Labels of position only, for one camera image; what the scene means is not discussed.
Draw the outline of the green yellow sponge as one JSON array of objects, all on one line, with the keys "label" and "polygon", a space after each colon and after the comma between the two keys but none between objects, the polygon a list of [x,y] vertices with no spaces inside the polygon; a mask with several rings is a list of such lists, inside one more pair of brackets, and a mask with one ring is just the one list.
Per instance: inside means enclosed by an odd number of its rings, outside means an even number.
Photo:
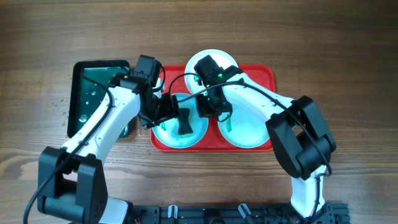
[{"label": "green yellow sponge", "polygon": [[178,114],[178,135],[193,134],[193,129],[189,123],[190,110],[180,108]]}]

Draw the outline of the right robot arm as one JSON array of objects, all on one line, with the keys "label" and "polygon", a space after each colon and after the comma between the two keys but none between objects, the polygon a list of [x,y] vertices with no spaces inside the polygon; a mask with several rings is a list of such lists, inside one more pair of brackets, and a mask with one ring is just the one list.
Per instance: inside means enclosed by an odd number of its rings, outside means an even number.
[{"label": "right robot arm", "polygon": [[235,65],[223,68],[210,55],[193,69],[212,102],[241,106],[265,123],[275,157],[292,178],[290,203],[305,221],[314,222],[325,203],[322,181],[332,174],[336,149],[316,103],[308,96],[295,100],[278,95]]}]

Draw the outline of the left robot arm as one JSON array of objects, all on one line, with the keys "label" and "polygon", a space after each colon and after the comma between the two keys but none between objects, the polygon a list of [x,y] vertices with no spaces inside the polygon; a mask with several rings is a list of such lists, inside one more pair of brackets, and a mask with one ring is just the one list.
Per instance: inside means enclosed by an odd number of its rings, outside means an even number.
[{"label": "left robot arm", "polygon": [[164,67],[141,55],[131,72],[118,73],[84,126],[59,149],[46,147],[39,157],[38,188],[33,205],[39,212],[72,223],[133,223],[132,203],[109,196],[104,162],[120,132],[134,118],[153,128],[178,115],[177,100],[162,93]]}]

